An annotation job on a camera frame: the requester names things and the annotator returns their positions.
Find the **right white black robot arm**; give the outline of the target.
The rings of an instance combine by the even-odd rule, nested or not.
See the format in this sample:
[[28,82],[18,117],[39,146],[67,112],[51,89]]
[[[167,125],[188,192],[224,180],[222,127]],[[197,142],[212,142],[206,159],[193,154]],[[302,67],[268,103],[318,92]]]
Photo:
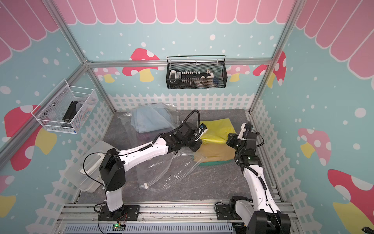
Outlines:
[[229,134],[227,145],[235,149],[235,164],[240,167],[249,186],[252,201],[237,200],[234,211],[248,234],[289,234],[291,220],[275,203],[264,176],[263,164],[256,149],[259,132],[250,121],[242,124],[239,134]]

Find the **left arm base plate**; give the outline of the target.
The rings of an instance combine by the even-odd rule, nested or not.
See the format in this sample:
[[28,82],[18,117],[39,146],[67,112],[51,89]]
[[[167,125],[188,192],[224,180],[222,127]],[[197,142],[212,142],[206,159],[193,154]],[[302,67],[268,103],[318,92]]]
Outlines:
[[104,205],[99,212],[99,221],[137,221],[139,215],[139,205],[123,205],[118,210],[110,212]]

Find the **clear plastic vacuum bag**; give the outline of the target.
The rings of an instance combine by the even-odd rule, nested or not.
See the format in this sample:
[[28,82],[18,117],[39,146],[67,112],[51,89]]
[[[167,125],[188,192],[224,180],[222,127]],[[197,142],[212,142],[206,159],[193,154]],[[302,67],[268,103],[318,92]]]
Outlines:
[[180,121],[178,112],[165,103],[139,106],[125,116],[130,117],[129,124],[136,133],[154,133],[155,136],[137,147],[116,151],[111,157],[107,164],[109,179],[105,180],[106,189],[110,192],[124,186],[127,171],[147,160],[178,153],[184,148],[196,152],[202,144],[201,136],[207,131],[198,110],[192,110]]

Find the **green trousers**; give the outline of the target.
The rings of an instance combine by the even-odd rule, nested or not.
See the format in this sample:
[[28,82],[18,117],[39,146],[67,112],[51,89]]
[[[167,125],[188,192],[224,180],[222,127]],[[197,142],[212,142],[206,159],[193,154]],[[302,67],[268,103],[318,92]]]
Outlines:
[[217,166],[217,165],[223,165],[232,162],[232,160],[227,160],[227,161],[212,161],[212,162],[202,162],[199,164],[199,166],[204,167],[204,166]]

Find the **yellow green garment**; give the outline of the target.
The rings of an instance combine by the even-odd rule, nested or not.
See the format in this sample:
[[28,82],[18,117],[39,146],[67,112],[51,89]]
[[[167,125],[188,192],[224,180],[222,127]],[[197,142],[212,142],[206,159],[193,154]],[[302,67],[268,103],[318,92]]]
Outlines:
[[207,132],[201,136],[204,143],[226,144],[229,134],[236,134],[230,119],[203,121]]

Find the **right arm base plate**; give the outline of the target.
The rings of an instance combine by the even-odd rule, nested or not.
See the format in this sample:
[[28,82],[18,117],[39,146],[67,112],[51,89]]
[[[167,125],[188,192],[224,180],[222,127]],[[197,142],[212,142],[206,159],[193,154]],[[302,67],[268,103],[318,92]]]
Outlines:
[[218,220],[241,220],[233,205],[217,202],[214,205],[214,210]]

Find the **tan garment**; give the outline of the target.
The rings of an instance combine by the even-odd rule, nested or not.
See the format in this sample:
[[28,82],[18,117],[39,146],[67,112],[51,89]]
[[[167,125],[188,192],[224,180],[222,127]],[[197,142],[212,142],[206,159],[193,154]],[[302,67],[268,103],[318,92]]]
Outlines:
[[213,165],[214,163],[233,160],[235,150],[226,144],[202,143],[194,154],[194,161],[200,164]]

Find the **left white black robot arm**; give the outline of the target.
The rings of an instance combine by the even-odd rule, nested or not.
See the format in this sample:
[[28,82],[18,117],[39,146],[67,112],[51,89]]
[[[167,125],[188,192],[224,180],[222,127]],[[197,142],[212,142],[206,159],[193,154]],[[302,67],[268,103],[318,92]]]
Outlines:
[[106,201],[98,213],[108,211],[110,215],[114,215],[124,210],[122,187],[126,183],[127,171],[152,158],[169,153],[177,154],[185,148],[196,152],[202,144],[201,136],[206,131],[206,125],[201,123],[200,112],[193,110],[178,127],[166,133],[159,133],[149,143],[128,150],[108,150],[99,166],[102,181],[88,176],[102,185],[106,193]]

